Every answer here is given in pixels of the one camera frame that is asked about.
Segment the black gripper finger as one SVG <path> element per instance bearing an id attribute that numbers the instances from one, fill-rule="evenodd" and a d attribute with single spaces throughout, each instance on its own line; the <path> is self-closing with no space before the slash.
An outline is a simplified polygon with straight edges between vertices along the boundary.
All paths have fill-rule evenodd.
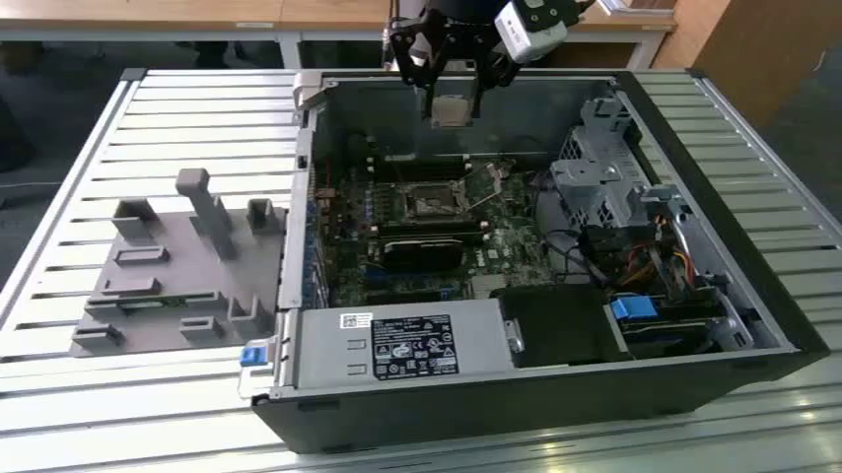
<path id="1" fill-rule="evenodd" d="M 431 118 L 435 83 L 447 63 L 443 19 L 392 19 L 388 45 L 403 82 L 423 91 L 420 118 Z"/>
<path id="2" fill-rule="evenodd" d="M 471 117 L 481 113 L 483 94 L 493 88 L 507 87 L 519 71 L 519 64 L 512 60 L 505 45 L 477 43 L 472 46 L 475 78 L 472 83 Z"/>

